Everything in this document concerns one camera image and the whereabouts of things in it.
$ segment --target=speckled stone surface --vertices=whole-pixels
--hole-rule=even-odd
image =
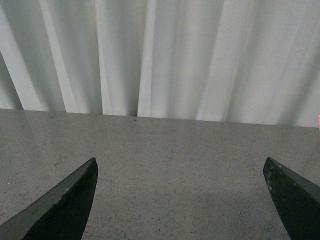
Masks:
[[[268,156],[320,184],[317,128],[0,109],[0,224],[95,157],[83,240],[289,240]]]

